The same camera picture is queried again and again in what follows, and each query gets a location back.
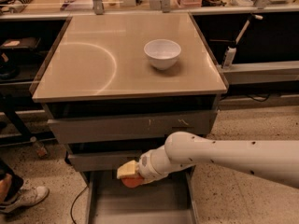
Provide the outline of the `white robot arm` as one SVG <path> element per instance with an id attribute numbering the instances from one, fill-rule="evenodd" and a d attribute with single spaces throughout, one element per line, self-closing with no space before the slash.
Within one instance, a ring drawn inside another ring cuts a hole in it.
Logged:
<path id="1" fill-rule="evenodd" d="M 299 188 L 298 140 L 222 141 L 185 132 L 170 134 L 161 147 L 143 153 L 137 161 L 126 162 L 118 168 L 117 178 L 134 188 L 201 162 Z"/>

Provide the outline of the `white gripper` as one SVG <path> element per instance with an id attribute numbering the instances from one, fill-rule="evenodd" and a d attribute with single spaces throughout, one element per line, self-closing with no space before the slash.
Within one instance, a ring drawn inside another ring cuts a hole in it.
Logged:
<path id="1" fill-rule="evenodd" d="M 163 176 L 154 168 L 153 158 L 156 151 L 154 149 L 144 153 L 139 161 L 128 161 L 118 168 L 117 178 L 137 178 L 141 175 L 144 179 L 143 184 L 149 184 L 161 180 Z"/>

